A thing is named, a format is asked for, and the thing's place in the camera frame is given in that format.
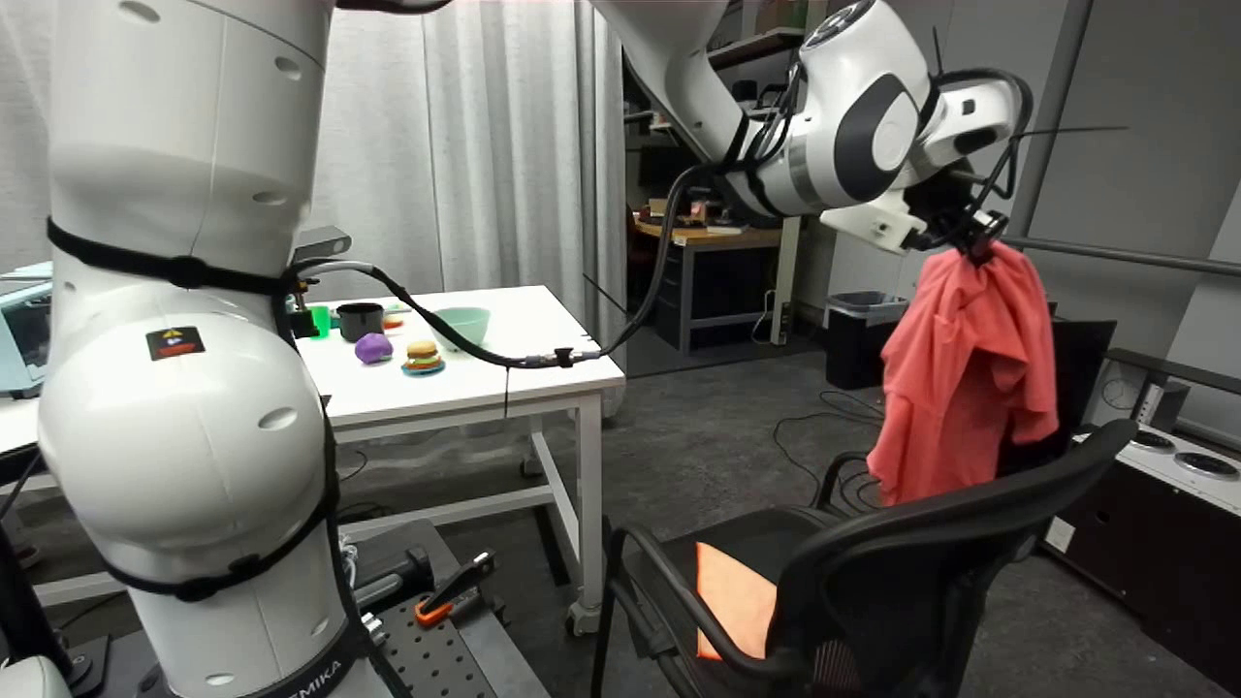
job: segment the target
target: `wall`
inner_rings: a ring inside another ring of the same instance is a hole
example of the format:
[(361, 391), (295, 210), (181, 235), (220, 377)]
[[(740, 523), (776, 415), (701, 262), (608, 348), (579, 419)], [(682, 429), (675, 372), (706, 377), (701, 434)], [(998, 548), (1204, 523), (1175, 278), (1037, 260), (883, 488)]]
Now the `wall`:
[[(1204, 260), (1241, 173), (1241, 5), (1095, 0), (1033, 235)], [(1165, 357), (1199, 274), (1041, 254), (1072, 315), (1116, 318), (1116, 346)]]
[[(1020, 73), (1037, 93), (1037, 129), (1056, 121), (1056, 99), (1065, 79), (1065, 44), (1081, 0), (892, 0), (903, 22), (915, 30), (931, 68), (936, 35), (948, 68), (957, 66), (1001, 66)], [(1033, 138), (1020, 170), (1020, 196), (1037, 183), (1041, 151), (1047, 138)], [(883, 254), (857, 240), (834, 240), (834, 234), (809, 235), (802, 252), (802, 304), (822, 304), (822, 295), (877, 285), (890, 295), (906, 295), (919, 274), (919, 254)]]
[(47, 260), (49, 5), (0, 5), (0, 269)]
[[(1224, 223), (1209, 247), (1209, 260), (1233, 260), (1241, 262), (1241, 185), (1233, 192), (1233, 207), (1224, 214)], [(1204, 278), (1195, 285), (1195, 300), (1187, 305), (1187, 318), (1179, 323), (1179, 333), (1171, 340), (1171, 359), (1241, 377), (1241, 278)], [(1183, 408), (1183, 421), (1199, 426), (1223, 441), (1241, 441), (1241, 395), (1223, 395), (1209, 386), (1192, 386), (1192, 398)]]

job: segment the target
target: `cable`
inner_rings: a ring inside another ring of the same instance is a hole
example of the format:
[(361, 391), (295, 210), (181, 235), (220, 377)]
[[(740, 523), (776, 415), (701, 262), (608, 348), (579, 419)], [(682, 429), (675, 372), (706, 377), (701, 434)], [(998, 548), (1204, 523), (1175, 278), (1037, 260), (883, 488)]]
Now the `cable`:
[(666, 207), (663, 207), (663, 222), (658, 222), (658, 247), (657, 247), (657, 273), (653, 273), (645, 304), (635, 305), (627, 326), (600, 353), (585, 353), (585, 357), (617, 353), (648, 323), (648, 315), (657, 311), (658, 285), (663, 285), (663, 274), (666, 274), (666, 252), (672, 252), (672, 227), (675, 227), (675, 216), (680, 216), (680, 201), (682, 201), (687, 185), (700, 173), (710, 173), (710, 167), (696, 161), (682, 173), (675, 173), (675, 183), (666, 185)]
[(588, 274), (582, 274), (582, 278), (585, 278), (585, 285), (592, 285), (592, 295), (605, 300), (617, 315), (627, 315), (627, 305), (623, 305), (617, 295), (608, 295), (597, 278), (588, 278)]
[(124, 597), (100, 597), (100, 602), (77, 610), (73, 615), (58, 622), (58, 636), (67, 636), (67, 632), (70, 632), (73, 625), (80, 625), (84, 615), (93, 615), (93, 611), (100, 611), (100, 610), (110, 610), (110, 603), (120, 603), (120, 602), (124, 602)]
[(25, 477), (13, 486), (3, 508), (0, 508), (0, 523), (8, 521), (8, 512), (16, 508), (16, 501), (25, 495), (31, 474), (39, 469), (39, 456), (27, 461)]
[(303, 285), (308, 284), (303, 274), (312, 274), (312, 273), (316, 274), (358, 273), (358, 274), (369, 274), (380, 285), (389, 285), (389, 295), (395, 295), (405, 305), (410, 305), (433, 333), (442, 333), (448, 340), (454, 340), (462, 353), (469, 353), (479, 359), (499, 363), (499, 368), (572, 368), (572, 363), (582, 363), (582, 359), (600, 359), (600, 357), (617, 353), (648, 323), (648, 315), (657, 311), (658, 285), (663, 285), (663, 274), (666, 274), (675, 210), (680, 210), (687, 185), (700, 173), (710, 173), (710, 167), (696, 161), (672, 183), (653, 285), (648, 285), (645, 304), (635, 305), (635, 315), (627, 318), (627, 326), (608, 346), (600, 346), (592, 353), (579, 353), (579, 357), (572, 348), (554, 348), (550, 357), (503, 357), (503, 353), (491, 353), (491, 348), (462, 337), (448, 318), (432, 315), (424, 304), (415, 304), (415, 295), (409, 285), (401, 285), (384, 269), (369, 269), (369, 262), (308, 260), (308, 262), (289, 269), (289, 285)]
[(343, 481), (353, 481), (353, 477), (361, 477), (361, 474), (373, 466), (373, 450), (358, 450), (358, 454), (361, 454), (361, 466), (348, 469)]

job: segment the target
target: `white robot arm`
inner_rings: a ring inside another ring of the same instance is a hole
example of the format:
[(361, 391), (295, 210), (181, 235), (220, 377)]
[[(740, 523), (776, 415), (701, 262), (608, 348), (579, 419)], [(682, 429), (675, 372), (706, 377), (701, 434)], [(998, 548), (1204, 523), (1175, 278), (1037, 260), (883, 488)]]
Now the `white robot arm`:
[[(745, 116), (706, 61), (725, 0), (592, 5), (700, 160), (763, 216), (928, 183), (952, 192), (906, 196), (915, 214), (975, 214), (968, 179), (944, 170), (1020, 129), (1009, 80), (936, 86), (882, 0), (808, 40), (767, 121)], [(58, 0), (58, 278), (39, 447), (185, 698), (395, 685), (358, 638), (329, 426), (273, 318), (312, 196), (329, 11), (332, 0)]]
[(852, 0), (808, 35), (776, 116), (745, 116), (710, 66), (706, 44), (725, 0), (592, 5), (648, 95), (759, 216), (825, 214), (882, 247), (903, 247), (925, 227), (919, 216), (937, 235), (957, 235), (976, 214), (975, 192), (961, 192), (975, 185), (967, 160), (1014, 145), (1027, 121), (1027, 93), (1009, 73), (931, 80), (925, 50), (883, 0)]

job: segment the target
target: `table leg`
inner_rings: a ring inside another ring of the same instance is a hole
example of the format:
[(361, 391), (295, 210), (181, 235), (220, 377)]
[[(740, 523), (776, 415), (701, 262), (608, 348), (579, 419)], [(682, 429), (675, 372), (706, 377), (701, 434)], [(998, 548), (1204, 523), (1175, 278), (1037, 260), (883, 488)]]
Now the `table leg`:
[(682, 247), (682, 305), (680, 305), (680, 326), (675, 326), (675, 348), (689, 353), (696, 346), (696, 273), (700, 260), (689, 247)]
[(605, 447), (600, 398), (579, 408), (579, 602), (572, 603), (572, 632), (588, 636), (605, 602)]

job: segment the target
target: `red shirt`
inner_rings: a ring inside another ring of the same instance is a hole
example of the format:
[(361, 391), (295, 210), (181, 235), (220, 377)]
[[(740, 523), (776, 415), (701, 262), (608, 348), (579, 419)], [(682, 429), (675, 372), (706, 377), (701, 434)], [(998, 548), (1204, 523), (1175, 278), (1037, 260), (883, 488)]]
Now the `red shirt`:
[(883, 346), (883, 426), (870, 469), (890, 505), (998, 477), (1001, 441), (1056, 434), (1050, 311), (1037, 262), (993, 240), (975, 269), (931, 254)]

